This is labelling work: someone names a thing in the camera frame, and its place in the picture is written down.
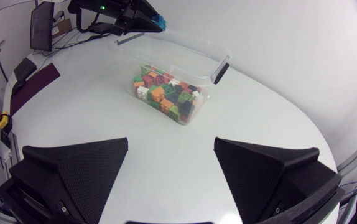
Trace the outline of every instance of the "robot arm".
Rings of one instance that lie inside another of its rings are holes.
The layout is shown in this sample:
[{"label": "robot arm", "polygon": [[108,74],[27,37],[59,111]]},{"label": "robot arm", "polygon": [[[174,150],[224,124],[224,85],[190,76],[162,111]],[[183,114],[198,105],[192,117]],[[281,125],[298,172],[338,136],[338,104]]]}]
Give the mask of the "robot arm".
[{"label": "robot arm", "polygon": [[94,27],[81,28],[81,9],[116,19],[115,24],[98,23],[97,33],[115,35],[129,32],[162,32],[165,21],[146,0],[71,0],[68,11],[76,14],[76,27],[80,32],[88,32]]}]

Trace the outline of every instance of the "green block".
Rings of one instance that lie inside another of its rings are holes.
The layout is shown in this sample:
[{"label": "green block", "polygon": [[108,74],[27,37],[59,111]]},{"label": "green block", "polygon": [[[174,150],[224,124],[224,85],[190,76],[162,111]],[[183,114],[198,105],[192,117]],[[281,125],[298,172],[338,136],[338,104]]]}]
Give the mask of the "green block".
[{"label": "green block", "polygon": [[181,113],[179,112],[179,108],[176,105],[173,105],[170,109],[169,109],[169,117],[172,118],[175,121],[179,121],[180,117],[181,117]]},{"label": "green block", "polygon": [[153,90],[155,90],[156,88],[158,88],[158,87],[155,86],[155,85],[152,85],[152,86],[148,89],[148,92],[147,92],[147,99],[148,99],[148,100],[151,100],[151,101],[152,101],[151,92],[152,92]]},{"label": "green block", "polygon": [[153,101],[153,100],[150,100],[150,101],[149,101],[149,104],[150,104],[152,107],[154,107],[155,109],[158,109],[158,110],[159,110],[159,108],[160,108],[160,103],[156,103],[156,102]]},{"label": "green block", "polygon": [[136,76],[133,78],[133,81],[134,81],[134,82],[142,82],[143,80],[142,80],[141,75],[136,75]]},{"label": "green block", "polygon": [[144,75],[147,75],[150,71],[151,71],[151,66],[150,65],[141,65],[140,66],[141,68],[141,75],[144,76]]},{"label": "green block", "polygon": [[157,69],[155,72],[159,73],[159,74],[163,74],[165,73],[164,71],[162,71],[161,69]]},{"label": "green block", "polygon": [[192,95],[186,92],[182,92],[178,97],[179,103],[184,103],[186,100],[190,101],[192,99]]},{"label": "green block", "polygon": [[162,87],[165,90],[165,96],[169,96],[170,94],[173,94],[176,92],[174,89],[174,86],[172,84],[167,84]]}]

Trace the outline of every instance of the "clear plastic box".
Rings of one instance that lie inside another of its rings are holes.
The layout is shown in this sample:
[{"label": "clear plastic box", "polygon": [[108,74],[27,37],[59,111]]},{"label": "clear plastic box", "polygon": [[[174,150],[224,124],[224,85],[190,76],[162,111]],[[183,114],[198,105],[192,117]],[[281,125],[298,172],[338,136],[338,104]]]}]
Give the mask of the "clear plastic box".
[{"label": "clear plastic box", "polygon": [[231,58],[226,47],[174,30],[122,37],[115,44],[128,92],[180,124],[194,117]]}]

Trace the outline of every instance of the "white block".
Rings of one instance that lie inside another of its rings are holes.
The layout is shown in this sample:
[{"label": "white block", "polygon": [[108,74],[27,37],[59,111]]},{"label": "white block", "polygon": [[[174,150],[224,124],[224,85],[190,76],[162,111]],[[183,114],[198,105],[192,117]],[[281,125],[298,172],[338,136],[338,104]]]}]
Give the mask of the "white block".
[{"label": "white block", "polygon": [[142,100],[147,100],[147,92],[148,88],[139,86],[139,88],[137,88],[137,97]]},{"label": "white block", "polygon": [[192,92],[192,96],[193,96],[195,99],[198,99],[198,98],[199,98],[199,92],[198,92],[198,91]]},{"label": "white block", "polygon": [[176,80],[176,79],[172,79],[170,82],[169,82],[169,84],[172,84],[173,86],[175,86],[175,85],[177,85],[177,84],[179,84],[180,83],[180,81],[178,81],[178,80]]}]

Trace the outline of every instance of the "desk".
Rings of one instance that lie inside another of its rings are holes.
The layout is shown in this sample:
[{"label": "desk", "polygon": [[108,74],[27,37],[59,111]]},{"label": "desk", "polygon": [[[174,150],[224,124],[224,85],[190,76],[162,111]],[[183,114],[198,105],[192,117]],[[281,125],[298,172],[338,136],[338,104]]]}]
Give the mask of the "desk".
[{"label": "desk", "polygon": [[[100,223],[241,223],[213,151],[216,136],[275,147],[320,149],[318,160],[336,170],[330,149],[311,120],[292,103],[229,68],[190,124],[181,126],[129,95],[113,67],[115,37],[70,47],[49,58],[61,77],[14,116],[19,149],[55,147],[127,136],[129,151]],[[30,55],[40,66],[44,57]],[[9,111],[12,75],[4,110]],[[336,223],[338,207],[324,223]]]}]

